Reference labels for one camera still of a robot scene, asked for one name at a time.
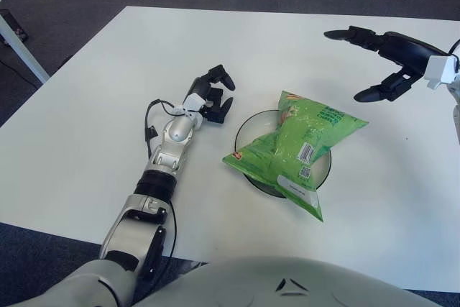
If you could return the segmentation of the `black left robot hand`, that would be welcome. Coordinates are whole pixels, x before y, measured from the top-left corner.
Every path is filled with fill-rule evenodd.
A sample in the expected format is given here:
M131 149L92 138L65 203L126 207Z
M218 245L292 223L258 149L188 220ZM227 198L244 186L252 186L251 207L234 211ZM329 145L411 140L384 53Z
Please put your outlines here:
M224 90L212 86L217 83L223 84L230 91L234 91L236 88L231 76L225 71L223 65L217 65L210 69L207 74L196 78L186 96L193 93L199 95L205 101L205 104L199 110L203 118L210 122L223 124L233 103L233 98L228 98L221 104Z

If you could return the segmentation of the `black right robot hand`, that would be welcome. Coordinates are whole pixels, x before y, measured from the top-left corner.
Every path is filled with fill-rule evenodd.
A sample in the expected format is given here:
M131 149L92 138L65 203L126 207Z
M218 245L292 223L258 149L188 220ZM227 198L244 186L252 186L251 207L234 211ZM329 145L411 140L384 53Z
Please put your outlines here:
M394 101L423 77L430 57L447 55L437 47L397 32L378 35L370 29L350 26L348 29L327 31L324 36L377 52L380 57L401 67L381 83L358 92L354 100L361 103Z

